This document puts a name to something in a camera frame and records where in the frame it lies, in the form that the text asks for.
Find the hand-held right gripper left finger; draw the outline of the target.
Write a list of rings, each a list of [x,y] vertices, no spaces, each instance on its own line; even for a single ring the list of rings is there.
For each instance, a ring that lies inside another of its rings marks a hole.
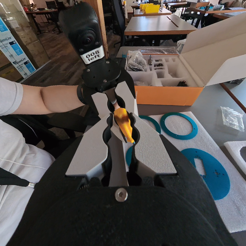
[[[112,158],[108,141],[111,138],[113,114],[109,113],[86,131],[66,171],[67,177],[97,177],[109,186]]]

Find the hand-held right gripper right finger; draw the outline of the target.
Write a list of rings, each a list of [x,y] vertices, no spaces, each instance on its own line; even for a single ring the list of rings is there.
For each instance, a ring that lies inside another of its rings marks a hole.
[[[129,114],[132,138],[131,163],[127,172],[128,181],[141,181],[145,177],[177,175],[174,164],[162,142],[161,136],[134,113]]]

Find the yellow screwdriver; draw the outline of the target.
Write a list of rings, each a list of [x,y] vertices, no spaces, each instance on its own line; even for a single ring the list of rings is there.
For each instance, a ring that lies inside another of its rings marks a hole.
[[[126,137],[127,142],[135,143],[132,138],[133,128],[131,126],[131,121],[129,119],[128,113],[125,108],[118,108],[114,111],[114,119],[118,124],[123,135]]]

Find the person's left forearm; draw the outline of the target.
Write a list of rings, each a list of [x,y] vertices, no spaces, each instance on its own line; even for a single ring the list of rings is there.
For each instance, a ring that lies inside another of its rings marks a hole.
[[[13,114],[45,115],[68,112],[84,104],[77,96],[78,86],[54,85],[37,87],[23,85],[23,98]]]

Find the person's left hand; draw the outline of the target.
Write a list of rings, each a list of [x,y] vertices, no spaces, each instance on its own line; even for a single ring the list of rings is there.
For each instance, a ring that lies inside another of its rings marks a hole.
[[[112,105],[114,106],[114,109],[118,109],[120,108],[120,106],[118,105],[118,102],[116,100],[116,96],[115,96],[115,93],[114,93],[114,89],[109,89],[106,91],[106,94],[110,100],[110,102],[112,103]]]

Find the orange box with white lid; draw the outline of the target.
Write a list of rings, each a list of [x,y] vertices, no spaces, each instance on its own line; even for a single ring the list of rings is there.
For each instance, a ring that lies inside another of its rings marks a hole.
[[[191,106],[206,86],[246,77],[246,13],[191,32],[179,54],[200,87],[135,85],[137,104]]]

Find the clear bag of dark screws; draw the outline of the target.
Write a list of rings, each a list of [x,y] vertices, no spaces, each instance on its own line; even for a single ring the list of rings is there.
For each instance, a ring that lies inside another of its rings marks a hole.
[[[139,50],[128,51],[127,71],[146,71],[147,62]]]

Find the black office chair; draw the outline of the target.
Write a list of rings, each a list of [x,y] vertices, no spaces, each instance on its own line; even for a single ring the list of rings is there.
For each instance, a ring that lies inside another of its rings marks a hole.
[[[82,117],[74,113],[55,113],[51,118],[47,115],[6,115],[1,120],[14,127],[23,136],[27,144],[36,146],[43,141],[44,150],[57,159],[75,140],[75,132],[84,133],[87,126],[94,126],[99,122],[99,116],[94,113]],[[63,129],[69,136],[60,140],[51,128]]]
[[[122,8],[122,3],[119,0],[112,0],[112,16],[113,16],[113,33],[120,36],[121,40],[113,45],[120,44],[120,47],[125,45],[125,15]]]

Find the white foam sheet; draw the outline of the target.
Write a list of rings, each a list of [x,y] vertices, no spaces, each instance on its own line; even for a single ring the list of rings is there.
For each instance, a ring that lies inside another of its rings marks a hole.
[[[207,133],[205,128],[196,119],[192,112],[182,113],[166,113],[164,115],[140,115],[149,126],[158,133],[166,137],[180,152],[184,149],[195,148],[203,150],[215,157],[225,168],[230,179],[230,191],[228,195],[220,200],[215,200],[217,209],[223,219],[224,224],[228,224],[222,214],[225,214],[226,208],[223,208],[227,203],[232,202],[233,193],[236,193],[236,188],[233,185],[236,183],[235,174],[232,174],[229,166],[231,162],[227,159],[220,147],[215,143],[212,137]],[[201,160],[196,159],[196,170],[198,173],[204,173]],[[239,226],[226,225],[230,233]]]

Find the wooden table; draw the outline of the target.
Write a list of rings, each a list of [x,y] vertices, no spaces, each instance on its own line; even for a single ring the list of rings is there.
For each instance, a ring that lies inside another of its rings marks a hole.
[[[29,15],[31,16],[39,34],[42,34],[39,26],[38,26],[38,23],[36,22],[35,20],[35,17],[34,17],[34,14],[35,15],[46,15],[46,14],[49,14],[51,15],[52,17],[55,17],[56,14],[58,14],[58,10],[57,9],[54,9],[54,10],[51,10],[51,9],[48,9],[48,10],[41,10],[41,11],[25,11],[26,15]]]
[[[185,35],[197,30],[176,15],[132,17],[124,34],[137,35]]]
[[[167,10],[166,8],[162,8],[158,10],[156,13],[146,13],[140,9],[135,10],[133,16],[134,17],[142,17],[142,16],[161,16],[161,15],[171,15],[172,12]]]
[[[201,13],[202,16],[204,16],[205,14],[223,14],[223,13],[235,13],[235,12],[245,12],[246,9],[228,9],[228,10],[211,10],[211,11],[205,11],[205,10],[201,10],[201,9],[197,9],[197,8],[188,8],[190,11],[195,12],[195,13]]]

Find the person's white clothing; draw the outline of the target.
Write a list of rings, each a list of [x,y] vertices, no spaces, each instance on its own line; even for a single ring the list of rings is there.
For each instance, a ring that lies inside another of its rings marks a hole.
[[[14,112],[41,114],[51,111],[43,102],[40,88],[23,86],[1,78],[1,116]],[[55,160],[48,152],[27,144],[19,130],[2,120],[0,123],[0,158],[1,168],[32,183],[37,183]],[[1,185],[1,245],[6,245],[15,232],[32,193],[32,187]]]

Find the wrapped cardboard box stack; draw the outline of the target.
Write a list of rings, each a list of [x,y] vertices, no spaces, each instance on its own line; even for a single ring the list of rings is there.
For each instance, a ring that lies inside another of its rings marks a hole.
[[[36,70],[39,70],[49,62],[48,54],[33,29],[20,1],[1,0],[0,18],[7,25]],[[24,79],[2,51],[0,67],[1,78],[14,82]]]

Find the white foam block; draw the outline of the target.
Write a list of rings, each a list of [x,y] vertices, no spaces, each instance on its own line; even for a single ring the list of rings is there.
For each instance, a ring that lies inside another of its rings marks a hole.
[[[246,175],[246,141],[229,141],[224,143],[224,146],[234,160],[236,168]]]

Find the blue and white cartons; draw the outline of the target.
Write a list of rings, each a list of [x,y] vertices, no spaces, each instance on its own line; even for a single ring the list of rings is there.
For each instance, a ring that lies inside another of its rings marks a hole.
[[[0,18],[0,49],[23,78],[36,71],[11,31]]]

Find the clear plastic bag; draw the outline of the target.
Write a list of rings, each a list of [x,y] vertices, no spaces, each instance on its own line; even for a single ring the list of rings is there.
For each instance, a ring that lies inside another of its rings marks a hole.
[[[244,132],[243,115],[244,113],[239,113],[234,109],[229,107],[221,106],[222,120],[225,126],[231,127],[235,130]]]

